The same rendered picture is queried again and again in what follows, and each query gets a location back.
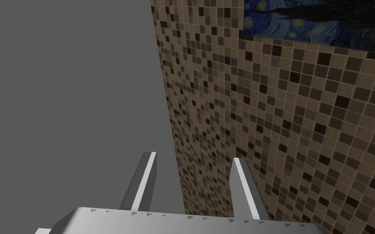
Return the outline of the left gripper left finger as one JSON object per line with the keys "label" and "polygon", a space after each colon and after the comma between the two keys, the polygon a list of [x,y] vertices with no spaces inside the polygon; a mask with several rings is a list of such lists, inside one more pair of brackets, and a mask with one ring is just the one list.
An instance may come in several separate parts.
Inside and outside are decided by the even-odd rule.
{"label": "left gripper left finger", "polygon": [[119,207],[120,210],[149,212],[157,177],[157,153],[142,154]]}

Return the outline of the blue starry night painting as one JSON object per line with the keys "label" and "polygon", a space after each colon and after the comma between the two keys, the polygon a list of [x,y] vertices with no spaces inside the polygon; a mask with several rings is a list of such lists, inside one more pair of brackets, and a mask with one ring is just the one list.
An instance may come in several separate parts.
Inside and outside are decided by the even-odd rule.
{"label": "blue starry night painting", "polygon": [[375,52],[375,0],[244,0],[243,33]]}

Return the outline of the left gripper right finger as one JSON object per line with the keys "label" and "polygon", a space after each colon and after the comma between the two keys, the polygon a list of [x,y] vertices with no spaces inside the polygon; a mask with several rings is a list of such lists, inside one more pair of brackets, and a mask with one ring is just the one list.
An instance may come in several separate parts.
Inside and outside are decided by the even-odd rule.
{"label": "left gripper right finger", "polygon": [[242,158],[233,159],[229,185],[235,218],[270,219],[249,165]]}

